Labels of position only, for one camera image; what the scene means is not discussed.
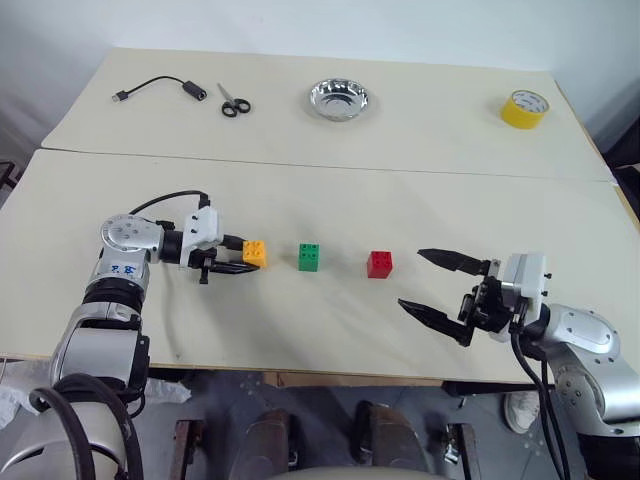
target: toy block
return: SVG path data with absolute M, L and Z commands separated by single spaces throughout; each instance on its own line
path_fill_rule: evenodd
M 317 272 L 320 260 L 320 245 L 301 243 L 298 252 L 298 270 L 301 272 Z
M 267 266 L 267 249 L 262 240 L 245 241 L 242 244 L 242 261 L 258 267 Z
M 387 278 L 392 268 L 391 252 L 373 251 L 369 254 L 369 260 L 367 260 L 367 277 Z

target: white wall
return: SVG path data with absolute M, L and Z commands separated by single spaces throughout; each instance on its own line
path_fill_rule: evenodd
M 551 70 L 606 150 L 640 113 L 639 4 L 0 0 L 0 154 L 28 158 L 112 45 Z

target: silver bowl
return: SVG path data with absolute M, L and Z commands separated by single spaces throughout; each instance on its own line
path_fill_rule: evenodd
M 314 111 L 333 122 L 357 117 L 369 104 L 367 90 L 345 78 L 329 78 L 317 83 L 309 95 Z

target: scissors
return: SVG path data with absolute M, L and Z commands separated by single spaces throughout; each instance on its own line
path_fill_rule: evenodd
M 235 117 L 238 113 L 249 113 L 251 111 L 251 104 L 244 98 L 233 98 L 220 84 L 218 84 L 218 88 L 222 92 L 222 96 L 227 99 L 220 109 L 225 117 Z

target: red lego brick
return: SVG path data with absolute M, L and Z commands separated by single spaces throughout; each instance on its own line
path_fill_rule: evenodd
M 367 277 L 387 278 L 392 268 L 391 252 L 373 251 L 369 254 L 369 260 L 367 260 Z

